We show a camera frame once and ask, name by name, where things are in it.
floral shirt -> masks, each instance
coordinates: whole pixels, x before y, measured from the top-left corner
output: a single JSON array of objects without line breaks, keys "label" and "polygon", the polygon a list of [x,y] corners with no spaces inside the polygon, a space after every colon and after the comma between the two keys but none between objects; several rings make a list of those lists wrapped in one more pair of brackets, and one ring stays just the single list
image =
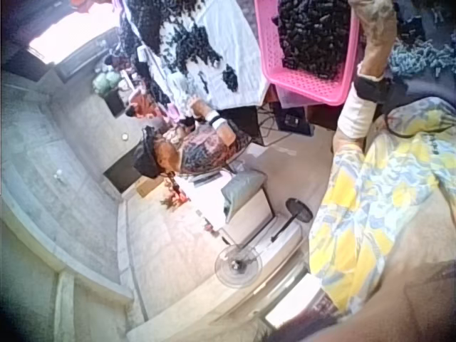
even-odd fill
[{"label": "floral shirt", "polygon": [[309,248],[311,273],[339,310],[356,312],[373,294],[395,240],[437,187],[456,208],[455,124],[451,105],[425,98],[388,116],[411,138],[379,118],[366,155],[344,145],[334,156]]}]

black cable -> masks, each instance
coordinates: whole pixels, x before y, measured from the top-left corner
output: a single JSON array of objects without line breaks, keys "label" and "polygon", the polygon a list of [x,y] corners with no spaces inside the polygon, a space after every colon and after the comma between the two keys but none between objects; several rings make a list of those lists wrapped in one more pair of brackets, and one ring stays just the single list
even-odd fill
[{"label": "black cable", "polygon": [[455,124],[450,124],[448,125],[447,127],[443,127],[443,128],[438,128],[438,129],[435,129],[435,130],[425,130],[425,131],[420,131],[420,132],[416,132],[414,134],[400,134],[400,133],[397,133],[395,131],[393,131],[393,129],[390,127],[390,124],[388,122],[388,114],[389,113],[386,113],[383,117],[385,119],[385,125],[386,125],[386,129],[389,133],[391,133],[392,135],[398,137],[398,138],[402,138],[402,139],[410,139],[410,138],[413,138],[415,137],[418,133],[427,133],[427,134],[432,134],[432,133],[442,133],[442,132],[445,132],[446,130],[452,128],[455,126]]}]

dark hat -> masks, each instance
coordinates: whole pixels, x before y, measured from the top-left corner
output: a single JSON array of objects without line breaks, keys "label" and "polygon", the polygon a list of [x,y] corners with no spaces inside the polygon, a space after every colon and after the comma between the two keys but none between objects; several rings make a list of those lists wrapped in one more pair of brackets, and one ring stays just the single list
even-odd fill
[{"label": "dark hat", "polygon": [[157,131],[146,126],[142,129],[142,140],[133,155],[134,167],[143,176],[157,178],[164,171],[157,163],[154,151],[154,139]]}]

pink plastic basket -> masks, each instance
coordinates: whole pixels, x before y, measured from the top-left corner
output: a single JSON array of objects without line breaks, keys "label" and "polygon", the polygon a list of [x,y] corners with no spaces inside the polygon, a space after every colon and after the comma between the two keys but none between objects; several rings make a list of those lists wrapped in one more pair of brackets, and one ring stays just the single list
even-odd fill
[{"label": "pink plastic basket", "polygon": [[278,14],[277,0],[255,0],[258,22],[261,66],[269,82],[301,94],[311,100],[328,105],[340,105],[347,99],[358,47],[359,21],[351,13],[350,39],[345,66],[332,81],[321,80],[305,71],[295,71],[282,66],[284,53],[279,44],[277,26],[271,21]]}]

wall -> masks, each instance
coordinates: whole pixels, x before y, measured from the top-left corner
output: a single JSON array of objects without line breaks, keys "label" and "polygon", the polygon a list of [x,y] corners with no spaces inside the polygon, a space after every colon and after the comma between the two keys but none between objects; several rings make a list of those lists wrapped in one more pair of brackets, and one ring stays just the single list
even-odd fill
[{"label": "wall", "polygon": [[77,282],[74,286],[77,342],[126,342],[126,315],[121,305],[103,300]]},{"label": "wall", "polygon": [[57,274],[0,222],[1,309],[25,341],[53,340]]},{"label": "wall", "polygon": [[[50,108],[68,144],[96,181],[134,148],[145,120],[114,118],[105,101],[92,91],[93,64],[87,65],[52,93]],[[129,135],[123,141],[123,133]]]},{"label": "wall", "polygon": [[[20,341],[59,341],[54,339],[58,274],[19,241],[4,222],[0,223],[3,323],[21,334]],[[70,321],[62,329],[72,330],[75,337],[66,341],[127,341],[125,308],[121,304],[102,299],[77,281],[73,295],[66,301],[68,311],[60,315]]]},{"label": "wall", "polygon": [[[58,246],[119,283],[118,203],[72,151],[41,101],[47,97],[6,83],[1,87],[3,185]],[[54,178],[57,169],[63,171],[61,181]]]}]

